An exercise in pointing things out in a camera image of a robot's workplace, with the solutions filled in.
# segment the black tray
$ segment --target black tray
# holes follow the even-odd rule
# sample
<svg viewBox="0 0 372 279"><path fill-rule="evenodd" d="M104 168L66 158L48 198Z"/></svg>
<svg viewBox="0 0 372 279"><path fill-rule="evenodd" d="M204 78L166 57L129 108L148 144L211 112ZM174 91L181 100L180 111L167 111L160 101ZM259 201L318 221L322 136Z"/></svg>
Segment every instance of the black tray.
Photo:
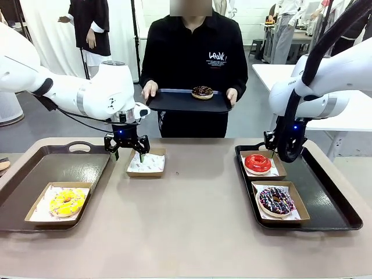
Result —
<svg viewBox="0 0 372 279"><path fill-rule="evenodd" d="M292 181L305 204L310 220L302 224L263 223L253 193L253 185L246 175L241 151L259 150L259 145L235 147L237 160L243 174L257 222L265 228L294 231L350 231L363 227L363 221L343 196L328 174L321 168L307 148L291 164L283 163L286 181Z"/></svg>
<svg viewBox="0 0 372 279"><path fill-rule="evenodd" d="M198 100L191 95L192 90L160 89L146 105L157 112L205 112L227 113L232 107L226 94L213 91L210 100Z"/></svg>
<svg viewBox="0 0 372 279"><path fill-rule="evenodd" d="M71 151L70 147L74 145L87 145L90 150ZM0 231L36 232L73 228L81 220L109 159L110 153L103 146L87 142L43 146L0 190ZM35 226L24 221L28 211L50 182L93 183L74 224Z"/></svg>

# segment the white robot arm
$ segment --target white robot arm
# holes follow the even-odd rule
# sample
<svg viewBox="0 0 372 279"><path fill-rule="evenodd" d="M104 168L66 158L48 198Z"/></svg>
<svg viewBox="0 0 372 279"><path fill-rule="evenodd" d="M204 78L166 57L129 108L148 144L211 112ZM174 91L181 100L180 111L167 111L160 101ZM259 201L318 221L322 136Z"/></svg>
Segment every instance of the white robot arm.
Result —
<svg viewBox="0 0 372 279"><path fill-rule="evenodd" d="M42 67L33 44L2 23L0 38L0 92L28 91L49 110L95 120L111 119L113 133L105 137L108 151L129 147L141 154L149 152L147 136L137 135L137 120L149 115L150 109L134 102L127 65L104 62L92 80L61 76Z"/></svg>
<svg viewBox="0 0 372 279"><path fill-rule="evenodd" d="M309 121L337 116L346 108L349 100L338 98L338 91L372 90L372 39L334 57L324 57L371 5L372 0L357 0L321 37L310 55L300 59L292 77L271 90L269 104L278 120L274 131L264 133L265 146L277 149L283 161L291 163L301 153Z"/></svg>

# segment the brown tray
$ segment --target brown tray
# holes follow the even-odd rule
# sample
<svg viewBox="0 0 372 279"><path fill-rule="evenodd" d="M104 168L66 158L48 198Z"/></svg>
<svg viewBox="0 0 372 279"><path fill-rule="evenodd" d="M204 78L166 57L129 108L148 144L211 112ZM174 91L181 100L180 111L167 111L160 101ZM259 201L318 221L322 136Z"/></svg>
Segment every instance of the brown tray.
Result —
<svg viewBox="0 0 372 279"><path fill-rule="evenodd" d="M85 145L89 151L71 149ZM110 159L103 146L76 141L40 148L0 190L0 231L68 230L84 215L90 197ZM36 226L24 221L27 212L50 182L91 182L93 186L76 222L71 225Z"/></svg>

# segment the yellow donut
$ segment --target yellow donut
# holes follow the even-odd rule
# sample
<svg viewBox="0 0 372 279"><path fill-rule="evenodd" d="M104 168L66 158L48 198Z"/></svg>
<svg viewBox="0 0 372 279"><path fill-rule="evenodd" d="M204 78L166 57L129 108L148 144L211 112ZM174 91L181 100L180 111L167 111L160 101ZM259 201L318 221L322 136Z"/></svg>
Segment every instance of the yellow donut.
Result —
<svg viewBox="0 0 372 279"><path fill-rule="evenodd" d="M68 189L57 194L50 203L50 211L54 216L69 217L77 213L83 206L85 194L79 189Z"/></svg>

